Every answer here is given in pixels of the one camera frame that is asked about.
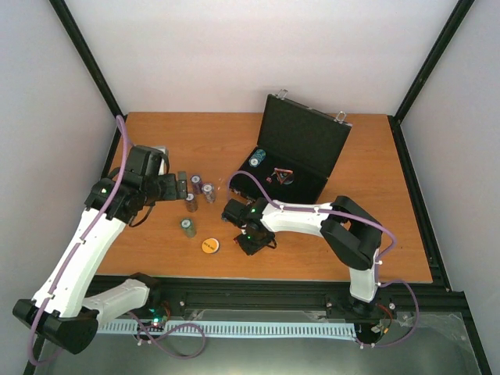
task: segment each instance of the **gray floor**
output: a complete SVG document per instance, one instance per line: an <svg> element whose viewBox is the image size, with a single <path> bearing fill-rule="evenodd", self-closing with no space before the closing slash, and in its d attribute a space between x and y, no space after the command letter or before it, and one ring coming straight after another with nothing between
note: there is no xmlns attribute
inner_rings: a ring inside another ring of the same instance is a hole
<svg viewBox="0 0 500 375"><path fill-rule="evenodd" d="M138 347L132 336L98 335L84 352L63 353L36 374L479 374L459 319L427 318L414 337L393 348L360 350L354 342L327 339L213 338L198 358L189 360L172 359L154 346ZM393 324L382 342L407 330ZM164 342L186 353L199 343L196 337L172 337ZM45 354L51 350L44 348Z"/></svg>

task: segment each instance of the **yellow round lid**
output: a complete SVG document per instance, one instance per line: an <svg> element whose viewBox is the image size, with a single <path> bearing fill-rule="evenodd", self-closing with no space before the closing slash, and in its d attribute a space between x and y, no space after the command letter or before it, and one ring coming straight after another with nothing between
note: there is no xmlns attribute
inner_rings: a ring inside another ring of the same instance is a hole
<svg viewBox="0 0 500 375"><path fill-rule="evenodd" d="M215 254L219 251L219 242L215 238L207 238L202 243L202 250L207 254Z"/></svg>

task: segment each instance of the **brown tabletop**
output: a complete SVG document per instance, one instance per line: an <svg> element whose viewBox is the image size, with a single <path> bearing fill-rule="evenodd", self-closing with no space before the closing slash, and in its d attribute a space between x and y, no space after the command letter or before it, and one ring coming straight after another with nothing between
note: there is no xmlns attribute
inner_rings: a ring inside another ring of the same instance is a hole
<svg viewBox="0 0 500 375"><path fill-rule="evenodd" d="M325 240L306 234L277 233L277 249L247 256L233 241L239 229L224 223L227 178L255 147L262 114L133 112L127 128L136 145L165 145L170 172L200 174L216 186L217 200L198 196L198 211L184 202L160 202L148 220L126 228L108 251L100 274L142 272L165 277L229 277L274 280L349 280ZM349 115L353 124L341 156L318 203L347 195L398 238L397 248L384 258L380 278L432 281L408 190L384 115ZM121 156L118 147L114 166ZM187 238L180 221L191 217L197 234ZM216 238L220 250L205 254L201 245ZM382 248L390 240L383 236Z"/></svg>

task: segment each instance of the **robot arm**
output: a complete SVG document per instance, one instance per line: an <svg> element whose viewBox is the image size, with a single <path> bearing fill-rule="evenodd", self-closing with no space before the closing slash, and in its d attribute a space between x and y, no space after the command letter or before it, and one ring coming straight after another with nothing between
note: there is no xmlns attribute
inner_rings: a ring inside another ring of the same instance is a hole
<svg viewBox="0 0 500 375"><path fill-rule="evenodd" d="M80 239L90 222L98 215L115 182L117 170L95 184L87 200L77 231L51 276L31 300L20 299L13 314L31 327L46 298L50 298L41 315L37 332L65 350L77 354L94 338L98 327L145 304L156 308L160 303L158 282L140 273L123 284L99 295L85 298L88 286L111 244L131 225L145 207L157 202L184 199L187 196L186 173L168 173L168 158L156 149L134 146L127 157L119 190L95 224L85 241ZM68 262L52 294L49 289L76 243L80 247Z"/></svg>
<svg viewBox="0 0 500 375"><path fill-rule="evenodd" d="M339 216L321 211L342 211L376 222L350 198L340 196L333 203L322 205L296 205L273 201L271 205L260 198L251 205L231 199L224 211L223 220L241 228L242 234L235 241L248 254L274 245L274 234L292 231L324 238L337 257L347 267L351 277L350 292L354 298L371 302L377 291L375 258L378 255L382 233L355 220L348 222Z"/></svg>

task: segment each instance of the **black metal frame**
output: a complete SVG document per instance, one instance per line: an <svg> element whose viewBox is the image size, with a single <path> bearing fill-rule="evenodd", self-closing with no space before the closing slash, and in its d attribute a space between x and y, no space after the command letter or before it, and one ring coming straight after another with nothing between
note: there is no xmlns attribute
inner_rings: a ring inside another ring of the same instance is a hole
<svg viewBox="0 0 500 375"><path fill-rule="evenodd" d="M120 107L103 77L98 64L85 42L74 18L64 0L49 0L65 27L75 48L80 53L85 66L97 84L102 97L114 116L122 114ZM439 252L422 193L416 179L411 158L406 147L401 124L416 97L422 90L427 78L438 63L448 43L458 29L463 18L473 4L473 0L459 0L448 18L442 32L413 81L408 93L394 116L389 116L394 142L398 151L402 171L405 176L412 207L416 215L420 236L427 255L432 284L412 284L419 300L420 309L428 312L461 313L472 343L480 370L491 373L488 361L480 343L477 330L471 316L469 305L462 292L451 291L445 266ZM117 132L113 138L103 175L109 172L120 139ZM327 282L292 282L292 281L257 281L257 280L207 280L158 278L162 289L171 303L172 313L185 315L192 309L283 309L283 310L324 310L330 318L362 323L358 316L350 316L339 309L327 307L329 301L337 301L345 295L348 283ZM89 287L88 294L94 295L122 283L125 277L96 276ZM389 298L398 309L412 311L413 300L402 285L391 285L380 290L380 298ZM25 373L32 373L28 367Z"/></svg>

